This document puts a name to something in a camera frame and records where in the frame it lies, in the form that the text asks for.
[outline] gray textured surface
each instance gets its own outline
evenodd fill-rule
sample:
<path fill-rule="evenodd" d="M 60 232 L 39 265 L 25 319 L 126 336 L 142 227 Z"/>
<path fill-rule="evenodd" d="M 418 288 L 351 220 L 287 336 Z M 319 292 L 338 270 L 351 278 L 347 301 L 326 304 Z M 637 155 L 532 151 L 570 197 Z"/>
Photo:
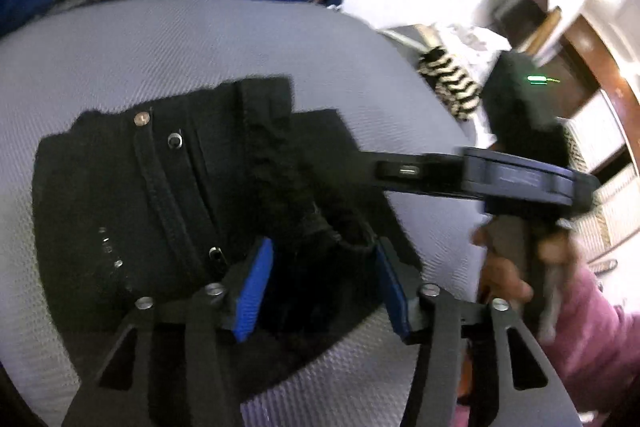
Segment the gray textured surface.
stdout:
<path fill-rule="evenodd" d="M 33 250 L 38 140 L 88 108 L 121 110 L 249 74 L 290 74 L 296 110 L 337 107 L 362 149 L 451 152 L 467 141 L 385 39 L 346 15 L 253 0 L 115 0 L 50 16 L 0 41 L 0 360 L 31 408 L 62 421 L 78 386 L 51 324 Z M 471 296 L 481 253 L 468 201 L 389 199 L 425 277 Z M 250 426 L 389 426 L 415 350 L 383 312 L 289 381 L 245 404 Z"/>

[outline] human hand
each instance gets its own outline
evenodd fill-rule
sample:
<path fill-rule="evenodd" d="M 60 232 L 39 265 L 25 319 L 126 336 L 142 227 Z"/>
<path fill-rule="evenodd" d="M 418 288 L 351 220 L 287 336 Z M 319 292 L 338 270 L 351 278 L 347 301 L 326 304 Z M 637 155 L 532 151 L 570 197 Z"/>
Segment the human hand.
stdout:
<path fill-rule="evenodd" d="M 478 288 L 481 300 L 484 301 L 483 297 L 491 295 L 512 302 L 529 302 L 533 289 L 522 279 L 512 261 L 501 257 L 491 248 L 492 242 L 486 225 L 473 233 L 472 242 L 478 247 L 487 248 Z M 564 268 L 565 282 L 574 275 L 580 260 L 575 239 L 568 230 L 563 229 L 539 242 L 538 256 L 547 265 Z"/>

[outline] black strap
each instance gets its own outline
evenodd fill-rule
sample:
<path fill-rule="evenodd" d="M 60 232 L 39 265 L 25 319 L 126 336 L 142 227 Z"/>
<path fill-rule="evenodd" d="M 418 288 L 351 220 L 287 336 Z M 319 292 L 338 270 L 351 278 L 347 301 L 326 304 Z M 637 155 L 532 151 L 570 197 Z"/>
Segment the black strap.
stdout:
<path fill-rule="evenodd" d="M 230 341 L 219 313 L 200 291 L 189 303 L 184 349 L 191 427 L 243 427 L 240 400 L 229 367 Z"/>
<path fill-rule="evenodd" d="M 147 196 L 162 222 L 166 240 L 184 274 L 197 284 L 206 281 L 209 274 L 202 263 L 202 256 L 198 255 L 189 236 L 187 225 L 182 219 L 182 213 L 158 159 L 154 146 L 153 121 L 152 117 L 147 125 L 137 127 L 134 133 L 136 158 L 145 179 Z"/>
<path fill-rule="evenodd" d="M 338 190 L 314 175 L 295 147 L 289 79 L 241 82 L 246 157 L 255 182 L 265 235 L 285 252 L 326 251 L 338 246 L 370 253 L 374 234 Z"/>

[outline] finger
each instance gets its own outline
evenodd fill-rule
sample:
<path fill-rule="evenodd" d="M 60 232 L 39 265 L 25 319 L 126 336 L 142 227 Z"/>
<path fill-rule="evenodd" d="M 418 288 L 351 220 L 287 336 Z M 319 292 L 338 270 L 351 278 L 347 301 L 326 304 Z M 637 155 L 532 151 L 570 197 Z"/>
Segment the finger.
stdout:
<path fill-rule="evenodd" d="M 474 230 L 474 233 L 471 235 L 471 244 L 476 245 L 476 247 L 486 246 L 487 231 L 485 227 L 480 227 L 479 229 Z"/>
<path fill-rule="evenodd" d="M 495 216 L 492 217 L 489 221 L 484 223 L 481 227 L 478 227 L 471 234 L 471 244 L 476 245 L 476 247 L 487 247 L 489 245 L 489 232 L 487 230 L 487 226 L 495 219 Z"/>
<path fill-rule="evenodd" d="M 538 256 L 547 264 L 569 264 L 575 260 L 574 248 L 565 230 L 553 233 L 538 244 Z"/>
<path fill-rule="evenodd" d="M 482 268 L 481 285 L 502 299 L 528 302 L 533 296 L 533 289 L 520 278 L 518 268 L 508 259 L 493 255 Z"/>

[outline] black fabric bag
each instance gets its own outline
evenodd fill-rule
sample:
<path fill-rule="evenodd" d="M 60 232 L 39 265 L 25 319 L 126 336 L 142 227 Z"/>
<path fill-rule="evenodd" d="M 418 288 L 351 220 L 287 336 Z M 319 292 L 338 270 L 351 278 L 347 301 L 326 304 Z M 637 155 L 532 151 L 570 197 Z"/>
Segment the black fabric bag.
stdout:
<path fill-rule="evenodd" d="M 349 137 L 337 113 L 319 114 Z M 276 249 L 263 329 L 326 332 L 345 296 L 367 294 L 365 306 L 353 306 L 357 315 L 301 347 L 293 365 L 372 311 L 374 235 L 342 192 L 316 177 L 313 154 L 300 153 L 321 122 L 305 116 L 306 131 L 296 133 L 294 116 L 287 78 L 248 78 L 117 114 L 89 111 L 68 132 L 41 140 L 33 177 L 38 267 L 81 378 L 137 299 L 188 298 L 221 280 L 260 236 Z M 372 208 L 386 206 L 379 197 Z M 359 290 L 345 291 L 349 281 Z M 254 382 L 247 392 L 260 388 Z"/>

